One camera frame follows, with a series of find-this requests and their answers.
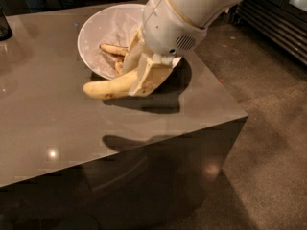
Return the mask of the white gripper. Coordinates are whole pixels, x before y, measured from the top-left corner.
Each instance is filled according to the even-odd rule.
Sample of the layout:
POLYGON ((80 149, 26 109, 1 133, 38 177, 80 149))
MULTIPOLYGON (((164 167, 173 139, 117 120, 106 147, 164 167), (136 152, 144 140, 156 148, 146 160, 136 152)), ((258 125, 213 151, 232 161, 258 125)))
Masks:
POLYGON ((187 22, 172 0, 149 0, 143 10, 142 28, 133 34, 122 66, 123 74, 138 66, 129 95, 152 94, 173 72, 174 58, 167 56, 184 56, 205 36, 206 29, 187 22))

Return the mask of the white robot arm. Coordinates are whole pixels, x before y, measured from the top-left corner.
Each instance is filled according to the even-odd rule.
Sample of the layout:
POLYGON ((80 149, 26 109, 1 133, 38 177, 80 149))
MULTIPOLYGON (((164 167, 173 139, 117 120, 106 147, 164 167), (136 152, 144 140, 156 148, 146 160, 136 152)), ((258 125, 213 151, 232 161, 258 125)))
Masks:
POLYGON ((173 71, 173 60, 204 40, 208 27, 226 9, 242 0, 149 0, 130 45, 125 70, 136 71, 130 96, 145 97, 173 71))

